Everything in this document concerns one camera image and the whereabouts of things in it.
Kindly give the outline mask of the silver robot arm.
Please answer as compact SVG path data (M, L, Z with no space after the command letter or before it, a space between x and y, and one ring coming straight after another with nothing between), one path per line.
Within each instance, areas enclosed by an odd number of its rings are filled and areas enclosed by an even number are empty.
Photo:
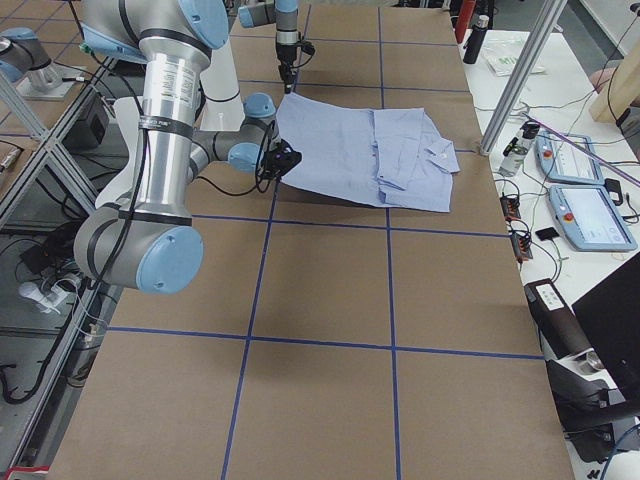
M145 68L122 126L136 144L74 241L84 274L153 294L184 289L203 259L185 207L187 186L212 162L267 188L301 161L280 137L272 98L240 93L222 1L88 1L89 49Z
M284 93L296 85L299 70L315 55L315 47L298 30L299 2L296 0L249 1L237 10L243 28L274 24L278 72Z

